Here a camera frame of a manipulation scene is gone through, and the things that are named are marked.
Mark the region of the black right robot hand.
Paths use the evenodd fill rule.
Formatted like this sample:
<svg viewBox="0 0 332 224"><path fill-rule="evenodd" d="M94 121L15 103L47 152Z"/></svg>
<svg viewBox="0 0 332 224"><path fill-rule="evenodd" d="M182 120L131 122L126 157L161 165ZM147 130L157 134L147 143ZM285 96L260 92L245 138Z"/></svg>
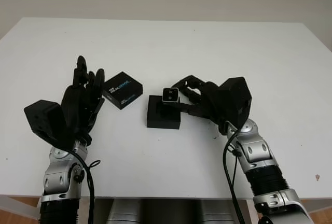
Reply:
<svg viewBox="0 0 332 224"><path fill-rule="evenodd" d="M183 113L211 120L218 126L218 130L222 135L227 134L228 124L217 107L216 90L218 86L215 83L204 82L193 75L189 75L172 87L177 88L192 103L191 105L172 103L172 106Z"/></svg>

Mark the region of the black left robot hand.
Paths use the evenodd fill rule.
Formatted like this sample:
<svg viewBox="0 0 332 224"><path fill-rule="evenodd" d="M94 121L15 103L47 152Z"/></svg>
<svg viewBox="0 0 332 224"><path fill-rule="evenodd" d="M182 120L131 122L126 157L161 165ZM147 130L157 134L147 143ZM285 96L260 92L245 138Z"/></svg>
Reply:
<svg viewBox="0 0 332 224"><path fill-rule="evenodd" d="M88 71L86 60L80 55L74 69L73 83L65 90L61 108L69 130L86 146L92 143L89 133L104 103L104 82L104 69L100 68L96 73Z"/></svg>

